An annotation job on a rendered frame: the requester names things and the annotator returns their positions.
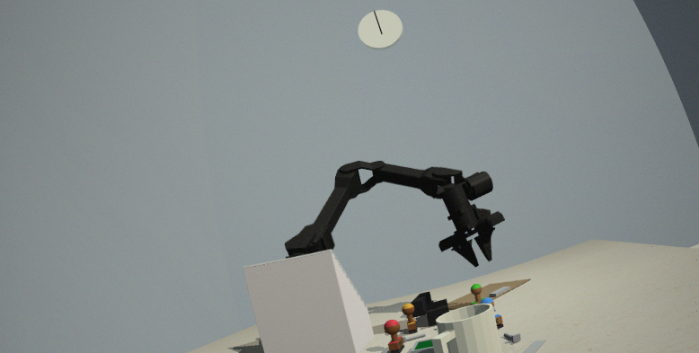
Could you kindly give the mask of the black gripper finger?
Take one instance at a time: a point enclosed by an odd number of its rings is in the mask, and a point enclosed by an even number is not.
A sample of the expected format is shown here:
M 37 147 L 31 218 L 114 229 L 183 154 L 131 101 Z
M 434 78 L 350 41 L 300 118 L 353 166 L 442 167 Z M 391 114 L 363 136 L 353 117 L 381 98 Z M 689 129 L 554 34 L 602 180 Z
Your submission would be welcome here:
M 466 243 L 462 243 L 456 246 L 455 248 L 452 248 L 451 251 L 459 253 L 465 259 L 467 259 L 468 262 L 471 262 L 472 265 L 474 265 L 475 267 L 479 266 L 477 258 L 475 257 L 475 253 L 473 252 L 472 240 L 469 240 Z
M 482 250 L 482 253 L 484 254 L 484 257 L 487 259 L 487 261 L 491 261 L 491 234 L 492 231 L 495 229 L 495 227 L 488 232 L 481 234 L 477 237 L 474 237 L 474 240 L 476 243 L 479 245 L 479 248 Z

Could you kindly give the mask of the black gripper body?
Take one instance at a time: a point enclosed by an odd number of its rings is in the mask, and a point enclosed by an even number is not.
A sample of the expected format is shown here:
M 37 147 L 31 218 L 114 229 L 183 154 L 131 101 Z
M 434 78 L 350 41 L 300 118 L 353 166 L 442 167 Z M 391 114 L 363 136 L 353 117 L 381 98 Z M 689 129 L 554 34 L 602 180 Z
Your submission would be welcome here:
M 448 216 L 447 219 L 448 221 L 452 219 L 456 231 L 454 235 L 449 236 L 439 243 L 438 247 L 441 251 L 451 247 L 455 248 L 462 243 L 466 243 L 466 238 L 469 236 L 477 232 L 478 235 L 484 234 L 493 229 L 495 225 L 505 220 L 501 212 L 496 212 L 479 221 L 473 212 L 473 208 L 475 208 L 475 206 L 470 205 L 468 201 L 449 211 L 450 216 Z M 472 230 L 472 228 L 474 229 Z M 467 234 L 465 234 L 465 232 L 467 232 Z

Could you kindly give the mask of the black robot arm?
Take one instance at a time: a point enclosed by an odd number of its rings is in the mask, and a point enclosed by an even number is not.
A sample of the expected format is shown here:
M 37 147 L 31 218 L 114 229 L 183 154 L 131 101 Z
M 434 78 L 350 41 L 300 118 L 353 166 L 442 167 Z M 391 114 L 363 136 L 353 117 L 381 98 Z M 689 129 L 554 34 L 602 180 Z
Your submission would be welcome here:
M 373 176 L 364 184 L 361 184 L 359 169 L 370 170 L 373 173 Z M 454 176 L 454 184 L 451 176 Z M 443 199 L 448 212 L 493 189 L 491 176 L 487 172 L 476 172 L 464 178 L 461 170 L 442 167 L 418 170 L 383 161 L 347 163 L 337 171 L 334 190 L 314 224 L 306 225 L 301 233 L 285 242 L 289 255 L 286 258 L 333 250 L 334 242 L 331 232 L 349 200 L 355 199 L 358 194 L 368 192 L 381 182 L 418 188 L 434 199 Z

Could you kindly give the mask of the orange rubber stamp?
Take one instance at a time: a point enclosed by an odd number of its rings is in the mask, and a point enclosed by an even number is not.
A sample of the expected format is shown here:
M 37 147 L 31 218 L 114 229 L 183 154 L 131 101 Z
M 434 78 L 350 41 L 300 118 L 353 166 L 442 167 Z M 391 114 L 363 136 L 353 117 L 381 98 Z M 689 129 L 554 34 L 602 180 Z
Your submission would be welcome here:
M 402 313 L 404 315 L 408 315 L 407 316 L 407 318 L 408 318 L 407 326 L 408 326 L 409 334 L 417 333 L 418 332 L 417 326 L 416 326 L 417 323 L 416 323 L 415 319 L 413 320 L 413 316 L 412 316 L 412 314 L 414 313 L 413 304 L 405 304 L 403 306 Z

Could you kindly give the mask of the dark red rubber stamp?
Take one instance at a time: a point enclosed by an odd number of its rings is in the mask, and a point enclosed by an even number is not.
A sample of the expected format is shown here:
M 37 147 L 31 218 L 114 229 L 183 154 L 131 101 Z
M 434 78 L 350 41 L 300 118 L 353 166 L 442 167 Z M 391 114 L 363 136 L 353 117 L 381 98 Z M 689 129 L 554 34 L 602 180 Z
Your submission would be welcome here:
M 398 337 L 397 332 L 400 330 L 400 324 L 398 321 L 390 320 L 385 323 L 385 332 L 391 334 L 391 341 L 388 343 L 388 348 L 390 353 L 401 353 L 405 348 L 403 345 L 403 337 Z

